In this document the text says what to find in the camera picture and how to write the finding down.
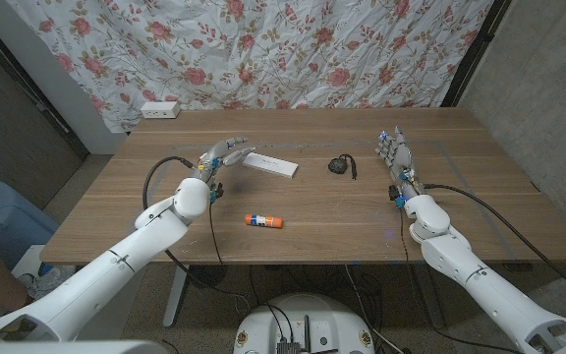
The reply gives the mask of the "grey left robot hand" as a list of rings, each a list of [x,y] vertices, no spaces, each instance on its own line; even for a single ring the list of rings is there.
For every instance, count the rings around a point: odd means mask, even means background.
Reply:
[[[222,166],[231,166],[241,162],[255,151],[255,147],[236,149],[237,145],[247,141],[247,138],[230,138],[216,143],[198,159],[192,176],[210,185]]]

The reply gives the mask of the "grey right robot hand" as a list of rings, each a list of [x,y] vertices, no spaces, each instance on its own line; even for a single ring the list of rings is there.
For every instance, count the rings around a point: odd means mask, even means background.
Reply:
[[[390,177],[402,199],[409,200],[425,193],[420,182],[412,152],[404,134],[396,126],[393,135],[381,132],[378,136],[376,154],[387,166]]]

